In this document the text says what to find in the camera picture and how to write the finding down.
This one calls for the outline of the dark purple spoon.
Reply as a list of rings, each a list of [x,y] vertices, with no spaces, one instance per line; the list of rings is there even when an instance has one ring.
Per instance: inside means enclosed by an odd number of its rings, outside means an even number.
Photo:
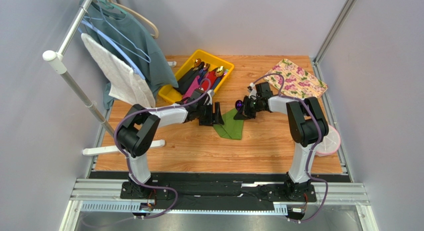
[[[242,100],[237,100],[235,102],[235,108],[239,111],[243,106],[243,101]]]

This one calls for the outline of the green paper napkin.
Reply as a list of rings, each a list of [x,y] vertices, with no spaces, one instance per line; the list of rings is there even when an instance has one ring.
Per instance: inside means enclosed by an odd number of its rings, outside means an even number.
[[[234,116],[236,114],[236,109],[226,112],[222,115],[224,125],[216,124],[213,126],[214,130],[221,138],[242,140],[244,120],[235,120]]]

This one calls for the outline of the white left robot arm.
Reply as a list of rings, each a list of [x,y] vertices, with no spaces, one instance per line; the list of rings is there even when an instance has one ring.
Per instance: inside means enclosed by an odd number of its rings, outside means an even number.
[[[198,120],[199,125],[223,125],[218,102],[212,101],[213,90],[196,89],[190,97],[176,104],[159,108],[144,108],[135,104],[115,129],[113,139],[125,156],[129,170],[123,184],[122,197],[146,198],[156,187],[149,184],[151,172],[147,161],[157,129],[172,124]]]

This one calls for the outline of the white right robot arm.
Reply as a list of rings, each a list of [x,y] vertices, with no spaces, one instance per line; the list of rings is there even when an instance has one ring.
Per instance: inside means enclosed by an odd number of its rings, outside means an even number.
[[[311,168],[316,147],[329,133],[329,126],[316,97],[305,99],[273,94],[267,82],[252,84],[249,95],[235,103],[235,120],[256,118],[262,111],[281,113],[288,117],[290,134],[295,142],[291,168],[284,182],[283,194],[298,200],[311,191]]]

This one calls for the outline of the pink rolled napkin in bin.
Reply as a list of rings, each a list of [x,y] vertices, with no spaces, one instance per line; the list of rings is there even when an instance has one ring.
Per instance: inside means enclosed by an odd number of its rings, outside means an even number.
[[[189,98],[192,95],[192,93],[194,92],[194,90],[196,90],[196,89],[199,88],[199,86],[200,86],[200,80],[201,80],[200,79],[200,76],[197,75],[195,77],[195,79],[192,81],[192,83],[189,86],[189,88],[187,89],[186,93],[183,95],[182,99]]]

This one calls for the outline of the red rolled napkin in bin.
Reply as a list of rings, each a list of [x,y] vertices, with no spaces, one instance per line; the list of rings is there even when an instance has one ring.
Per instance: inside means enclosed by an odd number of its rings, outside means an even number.
[[[217,67],[212,71],[208,72],[206,75],[206,79],[210,81],[210,90],[214,90],[218,84],[218,80],[222,76],[224,72],[223,67]]]

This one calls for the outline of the blue rolled napkin in bin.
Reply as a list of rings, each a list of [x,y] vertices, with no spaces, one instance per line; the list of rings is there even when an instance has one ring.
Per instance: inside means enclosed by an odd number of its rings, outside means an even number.
[[[227,73],[228,73],[228,69],[226,69],[226,70],[224,71],[224,73],[223,73],[220,77],[217,77],[217,78],[216,78],[216,80],[215,80],[215,82],[214,82],[214,84],[213,84],[212,90],[215,90],[215,89],[218,87],[218,85],[221,83],[221,81],[222,81],[222,80],[223,80],[223,78],[227,75]]]

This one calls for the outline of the black rolled napkin in bin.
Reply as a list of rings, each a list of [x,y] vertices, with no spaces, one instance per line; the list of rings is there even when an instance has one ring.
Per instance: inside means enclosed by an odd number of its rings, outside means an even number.
[[[184,95],[191,85],[192,81],[198,75],[199,70],[204,67],[204,62],[196,62],[189,71],[187,71],[179,80],[178,87],[174,87],[174,89],[179,92],[181,95]]]

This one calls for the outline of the yellow plastic cutlery bin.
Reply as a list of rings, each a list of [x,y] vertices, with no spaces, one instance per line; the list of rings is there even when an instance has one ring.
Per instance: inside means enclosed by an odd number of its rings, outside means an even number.
[[[170,104],[176,103],[191,95],[197,87],[206,90],[208,84],[200,84],[205,78],[210,80],[211,89],[217,94],[234,68],[234,64],[198,49],[175,73],[178,87],[165,85],[159,90],[158,95]]]

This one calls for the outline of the floral patterned tray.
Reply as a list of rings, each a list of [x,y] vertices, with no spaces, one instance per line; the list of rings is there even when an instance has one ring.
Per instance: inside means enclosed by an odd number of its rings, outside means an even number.
[[[320,98],[328,90],[326,83],[289,59],[277,63],[266,73],[264,80],[281,94],[301,99]]]

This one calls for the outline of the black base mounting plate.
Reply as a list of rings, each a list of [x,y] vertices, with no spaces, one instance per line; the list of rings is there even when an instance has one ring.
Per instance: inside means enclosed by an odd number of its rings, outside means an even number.
[[[156,209],[205,211],[271,211],[274,202],[294,202],[304,205],[317,201],[315,189],[298,200],[288,200],[283,194],[287,174],[252,173],[166,173],[153,172],[150,185],[156,189],[145,200]]]

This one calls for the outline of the white towel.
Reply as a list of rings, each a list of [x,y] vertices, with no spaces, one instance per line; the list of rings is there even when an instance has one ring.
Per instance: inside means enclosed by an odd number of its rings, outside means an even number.
[[[147,82],[134,69],[97,43],[90,35],[82,33],[81,39],[110,81],[109,95],[111,97],[130,105],[140,104],[145,108],[155,107],[156,101]]]

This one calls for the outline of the grey-green t-shirt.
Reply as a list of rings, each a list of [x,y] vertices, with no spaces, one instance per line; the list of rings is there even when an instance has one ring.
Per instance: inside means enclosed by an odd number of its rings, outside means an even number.
[[[130,59],[139,67],[145,76],[145,81],[150,88],[155,101],[159,90],[164,85],[177,85],[177,80],[165,59],[162,50],[156,43],[151,33],[131,14],[124,14],[117,9],[106,8],[102,3],[93,1],[88,7],[89,15],[93,18],[102,18],[102,14],[106,20],[116,27],[124,36],[129,38],[137,47],[141,48],[151,58],[151,63],[148,64],[141,58],[124,50]],[[118,43],[133,49],[134,47],[126,41],[121,35],[113,30],[105,21],[94,20],[93,24],[96,28],[101,30],[104,34],[114,39]],[[128,66],[129,63],[103,38],[97,35],[93,30],[85,27],[86,34],[90,35],[97,43],[111,52],[113,55],[123,60]],[[104,98],[105,107],[110,106],[111,99],[115,99],[109,95],[111,83],[106,88],[106,96]]]

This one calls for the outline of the wooden clothes hanger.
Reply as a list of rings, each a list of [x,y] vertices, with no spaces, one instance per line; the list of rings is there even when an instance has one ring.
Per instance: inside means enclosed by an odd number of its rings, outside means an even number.
[[[159,38],[159,29],[157,28],[157,26],[151,22],[150,20],[148,20],[146,17],[142,16],[141,14],[139,14],[138,12],[122,5],[119,3],[120,0],[105,0],[106,3],[110,6],[112,6],[113,8],[119,10],[120,12],[124,13],[124,14],[131,14],[132,16],[134,16],[136,19],[140,20],[141,22],[144,22],[145,24],[147,24],[148,26],[150,26],[150,28],[152,29],[153,33],[151,33],[151,36],[154,39],[158,39]]]

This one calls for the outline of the aluminium frame rail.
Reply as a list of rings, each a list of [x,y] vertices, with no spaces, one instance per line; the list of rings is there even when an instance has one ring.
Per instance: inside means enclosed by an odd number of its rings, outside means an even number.
[[[324,184],[315,184],[315,190],[310,191],[298,201],[290,201],[282,196],[275,196],[273,191],[265,195],[248,192],[236,192],[230,195],[192,195],[179,194],[175,206],[171,206],[175,195],[165,189],[160,189],[158,200],[141,198],[128,194],[123,180],[78,179],[75,183],[70,201],[60,225],[61,231],[74,231],[81,212],[122,212],[129,213],[131,218],[141,214],[159,214],[171,207],[169,214],[201,214],[201,215],[276,215],[286,219],[291,208],[296,211],[309,211],[318,208],[322,198],[325,205],[335,211],[343,211],[353,207],[351,215],[353,222],[363,231],[377,231],[365,188],[359,183],[335,183],[329,185],[325,194]]]

